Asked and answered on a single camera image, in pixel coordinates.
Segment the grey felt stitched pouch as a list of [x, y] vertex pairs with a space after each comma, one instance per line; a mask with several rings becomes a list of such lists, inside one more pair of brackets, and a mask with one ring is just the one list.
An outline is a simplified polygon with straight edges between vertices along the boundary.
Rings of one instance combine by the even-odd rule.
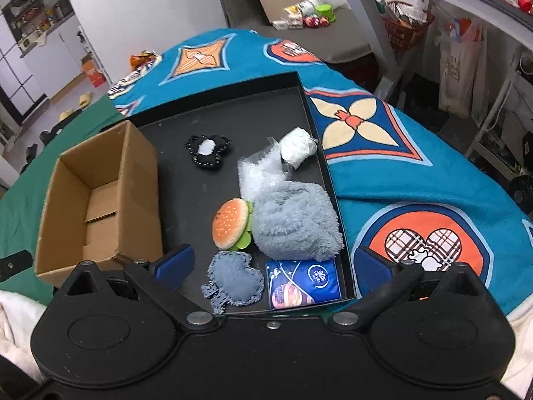
[[241, 307], [259, 302], [265, 287], [262, 273], [250, 265], [252, 257], [240, 251], [220, 251], [212, 258], [201, 287], [212, 311], [222, 314], [227, 306]]

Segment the hamburger plush toy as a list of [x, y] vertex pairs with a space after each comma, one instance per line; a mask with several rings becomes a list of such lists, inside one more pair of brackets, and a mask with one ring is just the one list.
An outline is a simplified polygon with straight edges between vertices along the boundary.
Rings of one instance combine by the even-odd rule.
[[226, 201], [212, 220], [212, 240], [220, 250], [239, 251], [252, 242], [253, 204], [234, 198]]

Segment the blue tissue pack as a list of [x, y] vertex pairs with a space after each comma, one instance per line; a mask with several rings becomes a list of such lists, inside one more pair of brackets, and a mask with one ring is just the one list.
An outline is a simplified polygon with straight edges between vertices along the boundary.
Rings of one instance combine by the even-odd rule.
[[333, 260], [266, 263], [268, 303], [273, 310], [340, 300], [341, 290]]

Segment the grey fluffy plush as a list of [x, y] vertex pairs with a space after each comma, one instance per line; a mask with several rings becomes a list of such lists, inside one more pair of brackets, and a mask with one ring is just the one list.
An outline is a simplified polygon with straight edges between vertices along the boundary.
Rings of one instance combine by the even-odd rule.
[[328, 193], [311, 182], [285, 181], [259, 193], [251, 232], [274, 260], [330, 260], [343, 249], [340, 221]]

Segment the black white stitched plush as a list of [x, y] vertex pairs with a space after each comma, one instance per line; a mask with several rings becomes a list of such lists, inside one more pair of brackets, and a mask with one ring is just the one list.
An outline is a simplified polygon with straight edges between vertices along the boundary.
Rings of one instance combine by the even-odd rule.
[[184, 148], [197, 167], [218, 170], [223, 164], [223, 156], [231, 150], [231, 140], [221, 135], [192, 135]]

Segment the clear crinkled plastic bag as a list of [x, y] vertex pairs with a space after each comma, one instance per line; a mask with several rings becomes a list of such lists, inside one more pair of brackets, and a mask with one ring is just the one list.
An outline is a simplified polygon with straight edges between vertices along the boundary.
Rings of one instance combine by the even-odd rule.
[[284, 182], [288, 170], [281, 156], [280, 146], [268, 138], [268, 146], [237, 162], [240, 197], [253, 202], [260, 192]]

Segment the green cloth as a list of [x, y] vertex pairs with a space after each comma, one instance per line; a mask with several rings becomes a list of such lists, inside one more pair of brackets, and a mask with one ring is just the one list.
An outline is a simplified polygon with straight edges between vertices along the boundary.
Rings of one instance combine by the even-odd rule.
[[62, 129], [2, 197], [1, 257], [21, 250], [33, 256], [32, 267], [1, 283], [3, 291], [47, 305], [52, 301], [52, 284], [66, 278], [55, 271], [80, 262], [90, 190], [80, 180], [60, 172], [66, 181], [56, 185], [48, 199], [49, 184], [63, 152], [122, 119], [111, 100], [102, 97]]

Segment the brown cardboard box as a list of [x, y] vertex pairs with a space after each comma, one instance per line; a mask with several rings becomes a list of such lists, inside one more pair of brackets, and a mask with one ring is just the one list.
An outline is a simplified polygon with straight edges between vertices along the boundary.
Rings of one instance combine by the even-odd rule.
[[157, 153], [130, 122], [63, 152], [43, 205], [34, 271], [61, 287], [81, 262], [102, 270], [164, 253]]

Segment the blue patterned blanket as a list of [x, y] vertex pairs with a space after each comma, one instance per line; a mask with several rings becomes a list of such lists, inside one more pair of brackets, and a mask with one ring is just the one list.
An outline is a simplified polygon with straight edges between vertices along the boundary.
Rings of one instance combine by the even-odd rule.
[[312, 52], [253, 31], [215, 30], [155, 56], [108, 95], [126, 116], [281, 72], [299, 75], [331, 173], [357, 296], [377, 283], [370, 248], [432, 272], [465, 262], [506, 315], [532, 309], [532, 222], [500, 185]]

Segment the black shallow tray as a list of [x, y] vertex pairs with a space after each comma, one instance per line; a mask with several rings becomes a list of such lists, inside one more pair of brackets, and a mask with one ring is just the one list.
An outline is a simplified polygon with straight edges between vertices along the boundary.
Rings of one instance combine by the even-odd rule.
[[[193, 272], [179, 291], [204, 309], [211, 306], [201, 287], [208, 281], [207, 269], [218, 251], [212, 240], [212, 220], [224, 202], [247, 199], [280, 179], [316, 183], [330, 196], [334, 194], [322, 152], [293, 168], [283, 161], [276, 145], [297, 127], [317, 134], [295, 71], [202, 91], [128, 120], [157, 154], [164, 250], [188, 244], [195, 252]], [[230, 140], [218, 169], [202, 169], [193, 162], [185, 148], [193, 135], [220, 135]]]

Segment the yellow slipper left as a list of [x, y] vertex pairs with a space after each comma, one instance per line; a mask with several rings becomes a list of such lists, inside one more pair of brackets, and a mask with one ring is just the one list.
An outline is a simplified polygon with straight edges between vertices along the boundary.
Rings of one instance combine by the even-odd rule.
[[71, 116], [73, 114], [74, 110], [72, 108], [69, 108], [63, 112], [60, 113], [60, 116], [59, 116], [59, 121], [63, 121], [65, 120], [66, 118], [68, 118], [69, 116]]

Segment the yellow slipper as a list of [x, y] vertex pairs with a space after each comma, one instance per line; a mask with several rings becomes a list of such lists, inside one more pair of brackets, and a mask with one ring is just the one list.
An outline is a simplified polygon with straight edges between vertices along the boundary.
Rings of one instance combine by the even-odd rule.
[[92, 102], [92, 93], [88, 92], [80, 96], [79, 108], [84, 109], [90, 105]]
[[60, 113], [60, 116], [59, 116], [59, 121], [63, 121], [65, 120], [66, 118], [68, 118], [69, 116], [71, 116], [73, 114], [74, 110], [72, 108], [69, 108], [63, 112]]

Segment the yellow slipper right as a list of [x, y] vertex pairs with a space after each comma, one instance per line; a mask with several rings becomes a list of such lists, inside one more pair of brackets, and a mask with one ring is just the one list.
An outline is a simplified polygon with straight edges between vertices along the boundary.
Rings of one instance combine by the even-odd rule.
[[92, 102], [92, 93], [88, 92], [80, 96], [79, 108], [84, 109], [90, 105]]

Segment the red orange carton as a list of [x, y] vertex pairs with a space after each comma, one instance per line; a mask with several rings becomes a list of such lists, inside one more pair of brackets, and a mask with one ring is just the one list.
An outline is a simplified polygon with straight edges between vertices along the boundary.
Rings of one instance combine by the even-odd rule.
[[95, 62], [89, 56], [86, 56], [81, 61], [81, 67], [94, 88], [98, 88], [106, 82], [104, 74], [97, 68]]

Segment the orange bag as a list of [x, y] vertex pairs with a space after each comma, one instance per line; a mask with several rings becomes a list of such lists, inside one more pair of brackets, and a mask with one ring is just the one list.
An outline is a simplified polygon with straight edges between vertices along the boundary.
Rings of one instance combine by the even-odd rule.
[[148, 61], [153, 61], [157, 57], [155, 52], [142, 51], [140, 54], [132, 54], [129, 58], [131, 70], [136, 70], [145, 65]]

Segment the grey bench mat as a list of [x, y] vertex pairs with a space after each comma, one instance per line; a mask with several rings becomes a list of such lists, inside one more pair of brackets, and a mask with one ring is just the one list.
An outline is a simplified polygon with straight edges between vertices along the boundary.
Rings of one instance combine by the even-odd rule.
[[372, 54], [353, 12], [339, 8], [335, 15], [336, 21], [327, 27], [278, 31], [268, 23], [261, 6], [238, 7], [228, 9], [226, 13], [231, 28], [253, 30], [267, 38], [290, 40], [327, 63], [345, 63]]

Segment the white tote bag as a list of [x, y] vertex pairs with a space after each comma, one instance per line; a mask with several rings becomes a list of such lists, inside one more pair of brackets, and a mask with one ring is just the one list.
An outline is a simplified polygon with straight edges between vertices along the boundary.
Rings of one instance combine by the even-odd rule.
[[441, 110], [471, 117], [476, 125], [488, 113], [487, 38], [483, 23], [468, 18], [455, 19], [440, 31]]

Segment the red plastic basket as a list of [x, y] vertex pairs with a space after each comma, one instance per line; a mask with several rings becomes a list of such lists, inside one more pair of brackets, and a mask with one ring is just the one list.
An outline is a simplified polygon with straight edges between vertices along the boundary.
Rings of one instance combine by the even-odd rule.
[[435, 17], [419, 7], [392, 0], [387, 2], [382, 19], [393, 50], [407, 52], [422, 42]]

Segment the green cup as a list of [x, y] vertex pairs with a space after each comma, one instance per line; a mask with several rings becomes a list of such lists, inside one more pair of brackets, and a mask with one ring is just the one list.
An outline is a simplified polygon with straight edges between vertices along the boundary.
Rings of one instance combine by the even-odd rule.
[[336, 21], [333, 6], [330, 4], [317, 5], [315, 8], [315, 15], [320, 18], [322, 24], [331, 24]]

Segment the grey desk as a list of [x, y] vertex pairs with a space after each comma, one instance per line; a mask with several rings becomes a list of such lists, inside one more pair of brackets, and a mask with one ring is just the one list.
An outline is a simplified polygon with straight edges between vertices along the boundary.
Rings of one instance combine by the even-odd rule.
[[[443, 0], [481, 18], [493, 27], [532, 49], [532, 16], [519, 11], [503, 0]], [[347, 0], [359, 21], [372, 52], [378, 60], [382, 78], [374, 95], [389, 100], [403, 72], [392, 50], [375, 0]]]

